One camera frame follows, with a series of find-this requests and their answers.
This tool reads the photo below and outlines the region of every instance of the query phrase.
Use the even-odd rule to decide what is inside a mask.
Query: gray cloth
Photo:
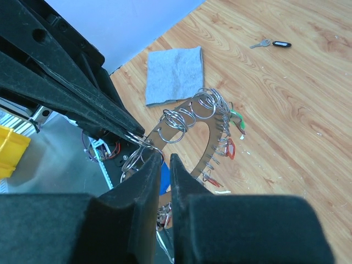
[[[201,47],[150,52],[146,105],[160,106],[192,97],[204,86]]]

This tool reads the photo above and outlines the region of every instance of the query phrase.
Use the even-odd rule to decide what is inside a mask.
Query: yellow bin
[[[13,130],[0,125],[0,179],[11,176],[31,141]]]

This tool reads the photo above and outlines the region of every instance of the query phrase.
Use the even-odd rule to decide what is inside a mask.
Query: white wall
[[[205,0],[46,0],[114,72]]]

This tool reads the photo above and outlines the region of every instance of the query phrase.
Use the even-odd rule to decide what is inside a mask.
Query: key fob
[[[289,42],[283,42],[283,41],[274,41],[273,42],[273,45],[274,46],[279,46],[279,47],[283,47],[283,48],[288,48],[288,47],[291,47],[291,43]]]
[[[235,153],[236,153],[236,146],[235,143],[232,141],[231,138],[227,140],[227,146],[225,148],[225,155],[226,157],[229,157],[231,160],[235,158]]]

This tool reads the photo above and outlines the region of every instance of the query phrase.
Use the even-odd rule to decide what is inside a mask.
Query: gray floor
[[[108,191],[97,163],[83,151],[81,129],[61,115],[46,123],[31,142],[11,178],[9,193],[89,193]]]

